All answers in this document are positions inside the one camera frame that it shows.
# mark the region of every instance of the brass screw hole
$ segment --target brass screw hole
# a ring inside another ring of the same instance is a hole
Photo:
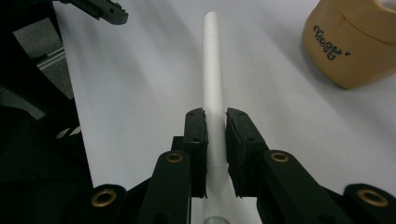
[[[180,162],[183,160],[183,156],[178,153],[172,153],[166,156],[166,160],[169,162]]]
[[[371,189],[358,190],[358,196],[366,203],[369,203],[373,206],[386,207],[389,204],[388,200],[384,196]]]
[[[117,192],[114,189],[102,189],[92,196],[91,203],[95,207],[105,207],[113,203],[117,198]]]
[[[274,161],[279,161],[279,162],[287,162],[289,160],[289,157],[281,152],[274,152],[273,154],[271,154],[271,158]]]

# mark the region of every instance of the tan container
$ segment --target tan container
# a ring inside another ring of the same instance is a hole
[[[377,0],[320,0],[303,30],[320,70],[345,89],[396,72],[396,11]]]

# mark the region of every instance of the white rod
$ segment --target white rod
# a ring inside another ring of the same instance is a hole
[[[203,57],[204,111],[209,139],[204,223],[228,224],[231,193],[225,145],[219,20],[216,12],[208,12],[204,17]]]

